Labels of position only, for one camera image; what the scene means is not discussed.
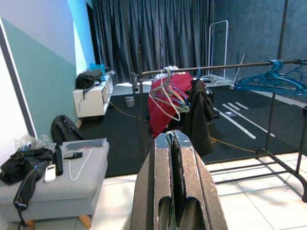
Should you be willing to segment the small white device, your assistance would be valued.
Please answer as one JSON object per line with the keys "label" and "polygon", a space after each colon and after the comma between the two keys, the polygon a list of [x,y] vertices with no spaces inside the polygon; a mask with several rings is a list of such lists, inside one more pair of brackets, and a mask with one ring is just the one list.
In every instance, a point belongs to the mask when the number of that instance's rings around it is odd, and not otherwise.
{"label": "small white device", "polygon": [[51,164],[46,167],[45,170],[45,176],[44,176],[44,182],[49,183],[56,179],[56,165]]}

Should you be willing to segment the dark pleated curtain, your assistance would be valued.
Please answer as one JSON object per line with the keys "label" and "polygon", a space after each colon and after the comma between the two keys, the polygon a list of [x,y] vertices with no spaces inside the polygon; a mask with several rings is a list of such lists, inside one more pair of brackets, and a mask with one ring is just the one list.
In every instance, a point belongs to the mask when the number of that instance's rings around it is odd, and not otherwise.
{"label": "dark pleated curtain", "polygon": [[131,73],[207,64],[214,0],[89,0],[101,61],[114,83]]}

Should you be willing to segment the black hanging jacket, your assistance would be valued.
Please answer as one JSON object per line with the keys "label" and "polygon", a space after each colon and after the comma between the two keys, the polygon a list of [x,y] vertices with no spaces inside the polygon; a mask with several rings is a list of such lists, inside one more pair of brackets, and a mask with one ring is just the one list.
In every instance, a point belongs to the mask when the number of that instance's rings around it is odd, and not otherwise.
{"label": "black hanging jacket", "polygon": [[189,137],[200,157],[213,153],[209,125],[214,120],[213,104],[201,80],[192,80],[188,91],[190,109],[186,113],[182,131]]}

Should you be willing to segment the red cloth cover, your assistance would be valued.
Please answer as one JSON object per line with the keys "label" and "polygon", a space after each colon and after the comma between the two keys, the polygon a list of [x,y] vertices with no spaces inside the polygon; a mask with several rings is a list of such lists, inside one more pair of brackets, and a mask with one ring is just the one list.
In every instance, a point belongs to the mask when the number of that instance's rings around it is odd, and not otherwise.
{"label": "red cloth cover", "polygon": [[[192,76],[187,72],[185,74],[176,73],[170,80],[170,86],[175,89],[178,94],[183,93],[184,96],[188,98],[189,96],[186,92],[192,88],[191,80]],[[159,107],[161,107],[171,116],[177,116],[171,105],[167,105],[161,101],[157,101],[155,103],[151,97],[148,97],[148,109],[150,116],[149,127],[153,138],[156,138],[160,133],[162,133],[172,120],[172,118],[166,115]]]}

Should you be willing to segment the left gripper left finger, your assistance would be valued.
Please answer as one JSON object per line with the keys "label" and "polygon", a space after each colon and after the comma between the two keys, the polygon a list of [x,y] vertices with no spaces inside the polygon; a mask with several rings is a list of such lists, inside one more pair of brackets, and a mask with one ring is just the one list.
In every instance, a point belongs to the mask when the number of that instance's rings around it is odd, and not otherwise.
{"label": "left gripper left finger", "polygon": [[168,230],[172,179],[169,146],[164,133],[154,140],[135,181],[130,230]]}

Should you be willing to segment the white handled broom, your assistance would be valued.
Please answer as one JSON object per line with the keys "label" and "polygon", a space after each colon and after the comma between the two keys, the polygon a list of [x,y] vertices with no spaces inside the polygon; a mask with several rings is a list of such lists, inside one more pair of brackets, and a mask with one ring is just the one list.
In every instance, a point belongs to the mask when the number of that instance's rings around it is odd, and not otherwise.
{"label": "white handled broom", "polygon": [[[242,56],[242,59],[241,59],[241,61],[240,61],[240,65],[243,64],[244,59],[245,59],[245,56],[246,56],[246,54],[244,53],[243,56]],[[235,83],[236,83],[236,80],[237,80],[237,77],[238,77],[240,68],[241,68],[241,67],[238,67],[238,68],[237,68],[237,71],[236,71],[236,74],[235,74],[235,78],[234,78],[233,82],[231,83],[231,85],[229,85],[229,89],[230,89],[230,90],[234,90],[234,89],[235,89]]]}

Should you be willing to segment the flat grey pad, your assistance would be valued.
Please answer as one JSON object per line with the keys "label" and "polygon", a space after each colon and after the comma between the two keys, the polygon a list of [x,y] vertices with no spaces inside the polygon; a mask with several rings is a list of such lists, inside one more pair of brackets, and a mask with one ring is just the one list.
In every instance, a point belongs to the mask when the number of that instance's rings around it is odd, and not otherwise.
{"label": "flat grey pad", "polygon": [[82,148],[102,147],[106,144],[107,144],[106,138],[63,142],[63,146],[67,150],[77,150],[77,149],[82,149]]}

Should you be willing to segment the black cylindrical bottle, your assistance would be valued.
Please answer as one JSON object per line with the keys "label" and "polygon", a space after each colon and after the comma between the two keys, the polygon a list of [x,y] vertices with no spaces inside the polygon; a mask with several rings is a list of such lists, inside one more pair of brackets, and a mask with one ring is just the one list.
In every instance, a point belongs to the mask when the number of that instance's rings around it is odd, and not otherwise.
{"label": "black cylindrical bottle", "polygon": [[63,174],[62,151],[60,144],[57,143],[54,148],[53,163],[56,165],[56,176]]}

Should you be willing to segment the white metal garment rack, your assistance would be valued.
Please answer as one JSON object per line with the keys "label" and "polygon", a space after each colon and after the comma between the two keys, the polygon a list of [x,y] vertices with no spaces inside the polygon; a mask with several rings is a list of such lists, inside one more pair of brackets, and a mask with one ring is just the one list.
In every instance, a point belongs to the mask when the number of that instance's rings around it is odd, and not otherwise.
{"label": "white metal garment rack", "polygon": [[[227,49],[228,49],[228,33],[229,33],[229,22],[228,20],[222,20],[209,25],[209,40],[208,40],[208,55],[207,55],[207,66],[213,66],[213,56],[214,56],[214,27],[219,24],[225,24],[225,35],[224,35],[224,59],[223,65],[227,65]],[[212,73],[212,70],[207,70],[204,75],[207,79],[211,80],[214,86],[218,83],[230,83],[231,80],[226,78],[226,69],[222,69],[223,75],[218,76]]]}

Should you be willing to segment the bundle of pastel hangers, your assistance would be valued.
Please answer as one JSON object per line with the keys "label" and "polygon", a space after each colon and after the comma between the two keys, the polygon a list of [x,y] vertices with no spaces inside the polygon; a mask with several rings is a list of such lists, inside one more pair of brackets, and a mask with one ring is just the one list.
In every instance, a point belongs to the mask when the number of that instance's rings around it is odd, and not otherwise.
{"label": "bundle of pastel hangers", "polygon": [[[150,90],[149,97],[166,116],[173,120],[180,121],[180,114],[189,112],[190,105],[188,102],[188,97],[178,87],[172,85],[171,69],[166,68],[163,70],[167,72],[167,76],[160,78],[160,84]],[[171,106],[177,116],[166,112],[160,103]]]}

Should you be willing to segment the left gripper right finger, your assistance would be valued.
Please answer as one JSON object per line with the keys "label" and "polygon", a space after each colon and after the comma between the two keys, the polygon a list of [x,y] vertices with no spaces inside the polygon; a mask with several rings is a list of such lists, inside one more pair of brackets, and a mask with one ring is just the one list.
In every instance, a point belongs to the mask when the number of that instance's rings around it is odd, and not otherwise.
{"label": "left gripper right finger", "polygon": [[179,131],[173,131],[173,180],[178,230],[228,230],[212,176]]}

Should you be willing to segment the black phone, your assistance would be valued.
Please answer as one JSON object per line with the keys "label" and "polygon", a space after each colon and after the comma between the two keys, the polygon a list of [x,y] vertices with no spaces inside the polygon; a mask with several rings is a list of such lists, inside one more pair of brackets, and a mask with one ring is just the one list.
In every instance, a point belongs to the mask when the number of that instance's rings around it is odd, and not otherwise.
{"label": "black phone", "polygon": [[74,159],[78,159],[78,158],[82,158],[82,157],[83,157],[82,152],[72,152],[72,153],[66,153],[64,155],[65,160],[74,160]]}

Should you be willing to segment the bundle of blue hangers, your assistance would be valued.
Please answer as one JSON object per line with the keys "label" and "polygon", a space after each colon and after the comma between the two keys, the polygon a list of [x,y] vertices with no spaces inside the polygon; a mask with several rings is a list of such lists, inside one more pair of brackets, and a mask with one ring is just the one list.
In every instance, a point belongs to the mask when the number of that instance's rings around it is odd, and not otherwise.
{"label": "bundle of blue hangers", "polygon": [[259,91],[289,95],[307,94],[307,84],[299,82],[298,76],[288,76],[280,73],[284,62],[281,60],[271,60],[272,68],[254,76],[241,79],[235,83],[235,90],[238,91]]}

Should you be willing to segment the clear plastic bag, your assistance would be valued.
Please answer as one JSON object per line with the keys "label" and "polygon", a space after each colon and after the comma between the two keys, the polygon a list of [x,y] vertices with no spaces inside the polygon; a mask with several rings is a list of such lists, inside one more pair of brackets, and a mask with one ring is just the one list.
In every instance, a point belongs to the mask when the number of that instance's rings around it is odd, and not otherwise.
{"label": "clear plastic bag", "polygon": [[15,150],[22,149],[23,147],[36,150],[42,147],[47,147],[50,144],[52,144],[52,140],[48,135],[41,135],[38,138],[35,138],[29,134],[25,134],[20,139],[14,140]]}

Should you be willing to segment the white shelf unit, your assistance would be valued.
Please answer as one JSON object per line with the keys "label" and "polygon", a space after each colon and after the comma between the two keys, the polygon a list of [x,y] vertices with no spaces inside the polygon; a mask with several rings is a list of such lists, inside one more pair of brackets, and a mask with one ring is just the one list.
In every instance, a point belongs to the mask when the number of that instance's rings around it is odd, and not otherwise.
{"label": "white shelf unit", "polygon": [[85,94],[81,89],[73,91],[78,118],[104,116],[106,114],[113,92],[113,78],[107,75],[105,79],[100,85],[94,86]]}

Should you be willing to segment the grey upholstered ottoman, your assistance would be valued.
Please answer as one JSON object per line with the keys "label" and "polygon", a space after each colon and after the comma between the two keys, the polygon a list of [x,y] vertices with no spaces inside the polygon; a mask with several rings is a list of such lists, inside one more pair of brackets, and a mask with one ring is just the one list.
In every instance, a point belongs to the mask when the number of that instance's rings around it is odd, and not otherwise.
{"label": "grey upholstered ottoman", "polygon": [[109,143],[80,150],[83,157],[63,162],[63,175],[52,182],[40,179],[25,220],[56,219],[93,215],[107,170]]}

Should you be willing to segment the light blue bag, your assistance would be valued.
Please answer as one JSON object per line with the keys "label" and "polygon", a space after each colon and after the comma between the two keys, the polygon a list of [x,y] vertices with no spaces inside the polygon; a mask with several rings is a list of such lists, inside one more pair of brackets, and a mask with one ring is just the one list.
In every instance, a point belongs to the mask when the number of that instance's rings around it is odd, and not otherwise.
{"label": "light blue bag", "polygon": [[105,65],[104,64],[95,64],[95,63],[91,63],[90,70],[100,70],[102,72],[102,74],[105,74]]}

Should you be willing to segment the black backpack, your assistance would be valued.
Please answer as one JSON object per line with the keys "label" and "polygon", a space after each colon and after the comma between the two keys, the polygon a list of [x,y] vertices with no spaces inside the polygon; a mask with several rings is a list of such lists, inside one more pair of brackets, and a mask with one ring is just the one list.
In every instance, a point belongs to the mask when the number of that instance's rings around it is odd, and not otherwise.
{"label": "black backpack", "polygon": [[55,143],[85,140],[78,127],[66,115],[55,117],[51,124],[51,136]]}

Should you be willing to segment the black metal clothes rack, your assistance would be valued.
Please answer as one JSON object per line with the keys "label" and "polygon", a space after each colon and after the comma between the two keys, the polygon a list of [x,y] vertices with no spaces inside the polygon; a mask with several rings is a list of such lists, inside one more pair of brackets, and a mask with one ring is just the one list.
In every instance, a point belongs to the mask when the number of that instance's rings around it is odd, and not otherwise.
{"label": "black metal clothes rack", "polygon": [[[284,25],[285,25],[285,20],[286,20],[286,14],[287,14],[287,8],[288,8],[288,0],[285,0],[284,3],[284,9],[283,9],[283,22],[282,22],[282,27],[281,27],[281,34],[280,34],[280,44],[279,44],[279,51],[278,51],[278,56],[281,54],[282,50],[282,43],[283,43],[283,33],[284,33]],[[298,65],[307,65],[307,60],[301,60],[301,59],[294,59],[294,60],[288,60],[288,61],[281,61],[278,60],[279,63],[283,64],[298,64]],[[233,65],[221,65],[221,66],[206,66],[206,67],[193,67],[193,68],[183,68],[183,69],[175,69],[175,70],[170,70],[171,72],[188,72],[188,71],[193,71],[193,70],[212,70],[212,69],[233,69],[233,68],[247,68],[247,67],[256,67],[256,66],[269,66],[273,65],[272,61],[266,61],[266,62],[258,62],[258,63],[247,63],[247,64],[233,64]],[[130,78],[131,78],[131,83],[132,83],[132,91],[133,94],[134,88],[137,86],[137,83],[140,83],[140,97],[143,94],[143,86],[142,86],[142,80],[144,76],[147,75],[154,75],[156,73],[164,73],[167,72],[167,70],[152,70],[152,71],[145,71],[141,72],[140,74],[136,74],[134,72],[130,73]],[[300,149],[297,157],[297,164],[296,164],[296,169],[292,169],[290,166],[288,166],[286,163],[284,163],[281,159],[276,157],[275,154],[271,153],[268,151],[268,144],[269,144],[269,136],[271,133],[271,126],[272,126],[272,115],[273,115],[273,110],[274,110],[274,100],[276,97],[277,91],[272,92],[272,101],[271,101],[271,108],[270,108],[270,117],[269,117],[269,124],[268,124],[268,133],[267,133],[267,140],[266,140],[266,147],[265,149],[258,149],[256,152],[254,152],[253,156],[245,156],[245,157],[240,157],[240,158],[234,158],[234,159],[226,159],[226,160],[219,160],[219,161],[211,161],[205,163],[206,165],[211,165],[211,164],[218,164],[218,163],[228,163],[228,162],[235,162],[235,161],[244,161],[244,160],[249,160],[249,159],[258,159],[261,157],[270,157],[272,159],[272,162],[267,162],[267,163],[259,163],[259,164],[254,164],[254,165],[244,165],[240,167],[235,167],[235,168],[226,168],[222,170],[213,170],[210,171],[211,173],[213,172],[223,172],[227,170],[235,170],[235,169],[245,169],[245,168],[251,168],[251,167],[257,167],[257,166],[262,166],[262,165],[269,165],[269,164],[279,164],[280,167],[283,167],[283,171],[278,171],[278,172],[271,172],[267,174],[258,174],[254,176],[248,176],[248,177],[241,177],[241,178],[236,178],[236,179],[231,179],[231,180],[224,180],[224,181],[219,181],[216,182],[216,184],[225,184],[225,183],[232,183],[232,182],[237,182],[237,181],[243,181],[243,180],[250,180],[250,179],[255,179],[255,178],[261,178],[261,177],[267,177],[271,175],[279,175],[279,174],[284,174],[284,173],[289,173],[293,175],[295,178],[297,178],[300,183],[303,186],[304,192],[302,195],[302,201],[304,203],[307,203],[307,180],[299,173],[300,170],[300,163],[303,155],[303,145],[305,141],[305,135],[307,131],[307,115],[304,114],[304,125],[303,125],[303,130],[302,130],[302,136],[301,136],[301,141],[300,141]]]}

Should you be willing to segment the black carpet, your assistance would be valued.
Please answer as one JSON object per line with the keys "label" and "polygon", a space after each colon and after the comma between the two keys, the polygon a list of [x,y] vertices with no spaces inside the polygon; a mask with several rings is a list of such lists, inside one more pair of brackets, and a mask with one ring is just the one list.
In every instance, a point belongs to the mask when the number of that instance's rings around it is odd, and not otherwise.
{"label": "black carpet", "polygon": [[[210,129],[217,142],[205,162],[251,155],[267,147],[275,154],[299,150],[303,130],[303,105],[300,100],[271,101],[270,97],[250,92],[214,87],[214,107],[221,115]],[[81,132],[88,139],[106,138],[110,144],[107,177],[135,174],[142,166],[137,107],[128,108],[126,96],[132,95],[128,84],[114,87],[111,105],[104,116],[83,120]]]}

